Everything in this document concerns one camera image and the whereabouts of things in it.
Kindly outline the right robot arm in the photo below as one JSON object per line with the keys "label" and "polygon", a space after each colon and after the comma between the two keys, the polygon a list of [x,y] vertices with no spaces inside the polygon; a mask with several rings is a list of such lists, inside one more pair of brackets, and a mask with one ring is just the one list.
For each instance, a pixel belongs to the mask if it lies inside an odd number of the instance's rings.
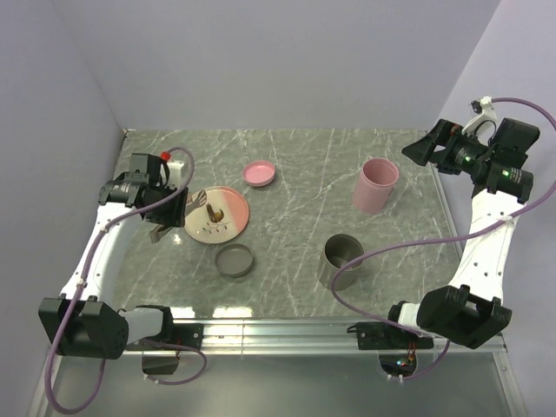
{"label": "right robot arm", "polygon": [[503,306],[503,274],[516,220],[512,212],[526,206],[533,174],[523,165],[540,131],[505,118],[483,144],[473,132],[441,119],[402,153],[439,172],[468,174],[473,183],[472,220],[460,264],[452,280],[428,292],[418,304],[401,301],[388,313],[386,342],[396,348],[414,337],[414,328],[438,334],[475,349],[505,329],[512,311]]}

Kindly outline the metal serving tongs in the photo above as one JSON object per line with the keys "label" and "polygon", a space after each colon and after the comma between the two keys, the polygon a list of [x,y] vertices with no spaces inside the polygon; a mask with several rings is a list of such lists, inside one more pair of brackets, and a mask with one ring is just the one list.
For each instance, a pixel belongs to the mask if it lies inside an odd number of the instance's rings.
{"label": "metal serving tongs", "polygon": [[[198,191],[195,195],[189,195],[185,205],[185,216],[188,216],[194,210],[201,208],[207,203],[207,193],[204,189]],[[149,238],[152,244],[157,244],[165,235],[167,235],[173,227],[157,225],[149,232]]]}

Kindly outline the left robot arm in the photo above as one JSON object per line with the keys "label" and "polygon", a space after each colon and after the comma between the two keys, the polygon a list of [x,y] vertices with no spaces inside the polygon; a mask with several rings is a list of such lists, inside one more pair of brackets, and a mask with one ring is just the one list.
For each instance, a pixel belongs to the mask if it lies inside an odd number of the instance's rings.
{"label": "left robot arm", "polygon": [[168,308],[143,306],[127,312],[113,308],[116,278],[131,239],[145,222],[182,227],[194,161],[134,154],[129,168],[106,182],[99,193],[96,222],[74,274],[59,296],[38,309],[51,352],[115,360],[125,348],[146,339],[156,349],[175,341]]}

